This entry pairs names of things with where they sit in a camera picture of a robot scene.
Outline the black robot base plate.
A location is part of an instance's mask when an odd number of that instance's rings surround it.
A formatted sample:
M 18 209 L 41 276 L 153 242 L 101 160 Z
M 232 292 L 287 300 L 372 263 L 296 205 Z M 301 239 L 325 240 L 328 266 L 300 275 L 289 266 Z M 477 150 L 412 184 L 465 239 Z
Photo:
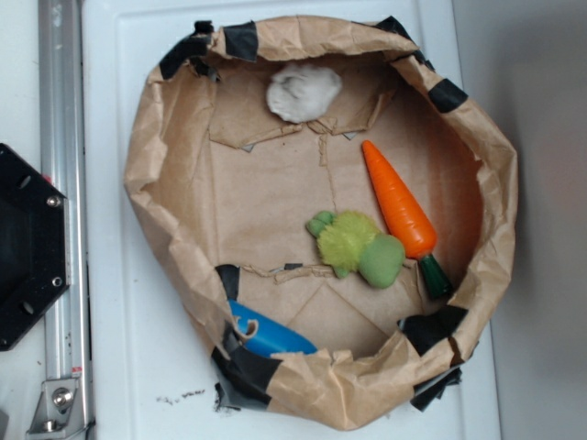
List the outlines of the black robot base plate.
M 1 146 L 1 350 L 13 349 L 69 286 L 67 198 Z

